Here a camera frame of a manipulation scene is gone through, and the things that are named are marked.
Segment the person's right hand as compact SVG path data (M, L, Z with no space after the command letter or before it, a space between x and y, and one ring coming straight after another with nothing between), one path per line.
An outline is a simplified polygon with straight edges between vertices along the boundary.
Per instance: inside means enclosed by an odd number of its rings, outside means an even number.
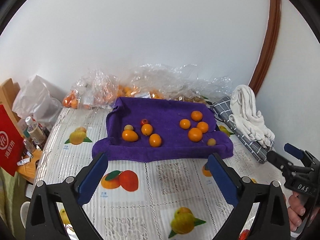
M288 200L289 207L287 208L287 212L289 216L291 232L295 232L301 226L301 217L304 215L306 211L304 205L300 202L298 196L299 193L293 191Z

